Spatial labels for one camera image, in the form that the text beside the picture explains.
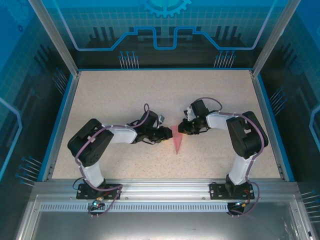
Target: black bracket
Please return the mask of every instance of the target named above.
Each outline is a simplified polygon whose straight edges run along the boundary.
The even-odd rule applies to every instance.
[[[255,193],[251,184],[245,182],[241,184],[241,188],[243,191],[244,190],[249,191],[250,200],[255,199]],[[229,192],[226,189],[225,183],[213,182],[209,184],[209,192],[210,192],[211,200],[247,200],[248,195],[243,191],[233,196],[230,196]]]
[[[119,184],[106,184],[103,186],[104,189],[110,189],[119,186]],[[97,191],[92,189],[88,184],[82,183],[78,186],[78,191],[76,193],[76,199],[78,200],[95,200],[98,197],[103,196],[104,200],[113,200],[115,199],[117,192],[119,189],[112,190],[110,192],[105,191]]]

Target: enclosure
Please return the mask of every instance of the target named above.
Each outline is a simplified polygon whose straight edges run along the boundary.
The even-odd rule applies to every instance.
[[[319,7],[0,2],[0,238],[318,239]],[[76,198],[82,174],[70,139],[90,119],[140,119],[145,103],[174,129],[202,97],[227,113],[254,112],[267,135],[249,175],[259,186],[253,201],[261,197],[255,209],[231,217],[236,199],[211,199],[209,185],[226,181],[236,153],[228,131],[209,129],[184,134],[178,153],[173,139],[110,144],[101,173],[123,188],[110,211],[91,220],[92,200]]]

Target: beige work surface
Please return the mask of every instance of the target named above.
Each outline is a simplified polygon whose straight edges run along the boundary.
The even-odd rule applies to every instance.
[[[140,119],[144,103],[165,117],[164,126],[179,124],[184,110],[197,98],[213,97],[223,111],[253,111],[265,124],[247,70],[134,70],[83,71],[64,132],[54,179],[81,177],[67,143],[92,118],[103,124],[126,124]],[[204,101],[209,110],[219,106]],[[179,154],[173,139],[155,145],[110,144],[99,164],[106,179],[205,179],[225,178],[235,159],[229,132],[210,129],[184,135]],[[252,178],[279,178],[269,144],[252,167]]]

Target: gear graphic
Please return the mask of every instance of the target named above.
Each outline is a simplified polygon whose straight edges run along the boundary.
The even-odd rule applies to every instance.
[[[7,7],[13,19],[21,24],[29,17],[30,9],[28,0],[0,0],[0,7]]]
[[[180,14],[181,10],[186,10],[191,0],[141,0],[141,3],[144,5],[144,10],[149,10],[150,14],[166,18],[168,15],[173,17],[175,14]]]

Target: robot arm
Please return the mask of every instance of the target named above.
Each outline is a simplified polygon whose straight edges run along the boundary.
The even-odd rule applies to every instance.
[[[256,129],[245,119],[220,114],[218,111],[211,111],[206,108],[202,100],[197,100],[184,111],[186,118],[178,126],[180,133],[196,135],[207,132],[209,129],[228,130],[233,149],[236,153],[235,161],[230,173],[226,176],[225,188],[230,196],[235,196],[246,184],[246,173],[253,156],[261,149],[261,139]],[[252,111],[242,114],[250,119],[260,130],[264,147],[268,145],[268,138],[258,119]]]
[[[143,114],[140,120],[136,120],[128,124],[128,126],[138,125],[145,119],[146,115],[147,112]],[[153,111],[149,111],[147,119],[138,127],[111,126],[97,135],[78,158],[81,162],[79,167],[88,182],[95,188],[105,183],[105,179],[100,171],[99,159],[109,144],[136,144],[138,142],[156,144],[172,138],[171,129],[161,126],[163,121],[163,116],[158,116]],[[89,120],[68,142],[67,146],[72,155],[75,157],[88,139],[104,127],[97,119],[93,118]]]

